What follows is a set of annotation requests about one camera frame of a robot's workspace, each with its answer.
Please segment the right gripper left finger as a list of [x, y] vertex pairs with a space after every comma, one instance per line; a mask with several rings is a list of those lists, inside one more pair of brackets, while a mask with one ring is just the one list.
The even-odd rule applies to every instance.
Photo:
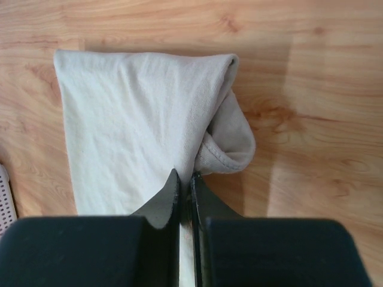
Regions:
[[2, 286], [178, 286], [180, 179], [129, 216], [24, 218], [1, 239]]

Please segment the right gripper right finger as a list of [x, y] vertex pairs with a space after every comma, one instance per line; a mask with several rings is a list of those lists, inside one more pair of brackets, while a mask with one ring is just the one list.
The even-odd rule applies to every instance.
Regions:
[[195, 173], [190, 182], [196, 286], [371, 286], [337, 221], [246, 218]]

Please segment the beige t shirt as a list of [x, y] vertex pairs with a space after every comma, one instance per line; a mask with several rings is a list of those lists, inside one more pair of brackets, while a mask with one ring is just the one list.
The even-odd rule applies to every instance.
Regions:
[[235, 54], [58, 50], [66, 149], [79, 215], [127, 215], [171, 170], [186, 200], [192, 174], [237, 173], [256, 142], [232, 90]]

